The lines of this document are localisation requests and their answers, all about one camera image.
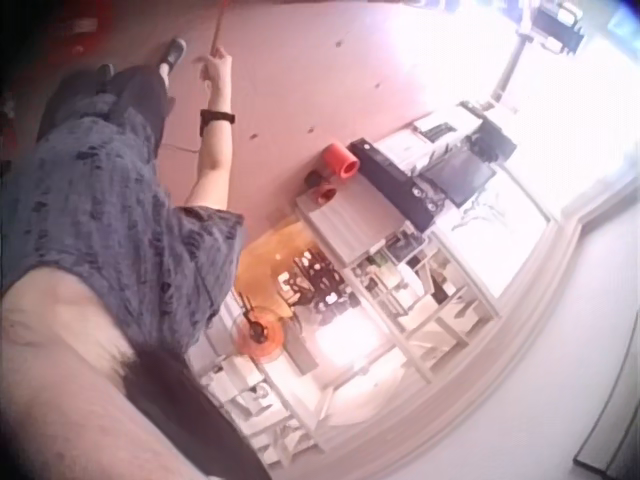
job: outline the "white wall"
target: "white wall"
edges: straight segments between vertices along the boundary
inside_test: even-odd
[[[540,337],[483,404],[390,480],[597,478],[572,467],[618,372],[639,305],[640,209],[583,240]]]

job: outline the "black pants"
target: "black pants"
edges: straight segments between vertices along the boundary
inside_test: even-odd
[[[127,109],[136,110],[149,124],[155,137],[157,154],[164,122],[168,115],[169,98],[164,80],[157,68],[137,66],[127,68],[104,81],[95,70],[80,70],[62,79],[45,107],[37,140],[56,128],[56,116],[64,105],[99,93],[111,93],[118,100],[111,108],[107,121],[121,118]]]

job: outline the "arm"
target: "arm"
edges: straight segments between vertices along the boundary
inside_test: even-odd
[[[231,56],[218,48],[214,56],[201,59],[209,86],[209,110],[231,112]],[[231,125],[209,123],[202,135],[198,156],[198,177],[186,204],[219,210],[227,208],[233,145]]]

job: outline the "shoe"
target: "shoe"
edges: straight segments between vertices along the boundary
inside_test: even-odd
[[[96,69],[96,72],[101,82],[108,82],[111,80],[111,77],[113,77],[115,69],[113,68],[113,64],[103,63]]]
[[[169,46],[167,47],[167,50],[160,60],[158,66],[166,63],[167,65],[169,65],[169,73],[171,73],[175,66],[180,63],[180,60],[182,60],[182,57],[184,57],[186,51],[187,42],[185,42],[181,38],[174,38],[173,40],[171,40],[171,42],[169,42]]]

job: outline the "red roller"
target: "red roller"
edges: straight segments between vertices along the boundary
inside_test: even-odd
[[[327,167],[342,179],[354,176],[360,168],[360,161],[340,143],[332,143],[322,152]]]

